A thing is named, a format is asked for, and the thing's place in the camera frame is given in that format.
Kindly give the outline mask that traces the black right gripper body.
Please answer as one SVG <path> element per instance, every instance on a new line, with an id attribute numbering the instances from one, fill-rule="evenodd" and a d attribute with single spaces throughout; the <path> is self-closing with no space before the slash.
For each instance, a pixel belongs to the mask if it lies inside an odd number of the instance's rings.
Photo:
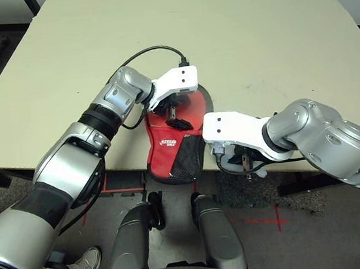
<path id="1" fill-rule="evenodd" d="M 228 161 L 230 164 L 240 165 L 242 167 L 242 169 L 236 171 L 235 174 L 246 175 L 266 166 L 267 158 L 259 153 L 258 150 L 236 145 L 234 146 L 234 154 Z"/>

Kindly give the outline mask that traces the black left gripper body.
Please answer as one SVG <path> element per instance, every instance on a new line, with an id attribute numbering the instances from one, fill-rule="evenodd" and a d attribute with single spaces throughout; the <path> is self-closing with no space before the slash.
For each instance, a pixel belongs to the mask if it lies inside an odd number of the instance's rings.
<path id="1" fill-rule="evenodd" d="M 176 108 L 182 102 L 180 95 L 170 95 L 167 98 L 161 100 L 157 107 L 154 108 L 154 112 L 156 115 L 160 117 L 167 117 L 168 119 L 173 116 L 172 109 Z"/>

